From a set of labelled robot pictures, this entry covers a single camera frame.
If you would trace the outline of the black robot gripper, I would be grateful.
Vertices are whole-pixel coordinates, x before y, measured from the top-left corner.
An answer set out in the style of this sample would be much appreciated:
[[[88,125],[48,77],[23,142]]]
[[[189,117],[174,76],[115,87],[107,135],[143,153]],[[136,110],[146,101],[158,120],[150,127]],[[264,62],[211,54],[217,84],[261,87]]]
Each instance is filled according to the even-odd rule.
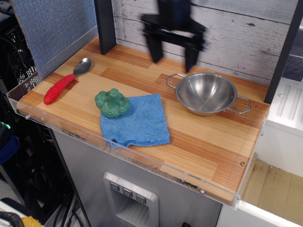
[[[191,18],[190,0],[159,0],[157,3],[158,14],[141,16],[152,60],[157,63],[163,57],[163,42],[179,45],[185,48],[185,69],[189,72],[204,48],[206,27]]]

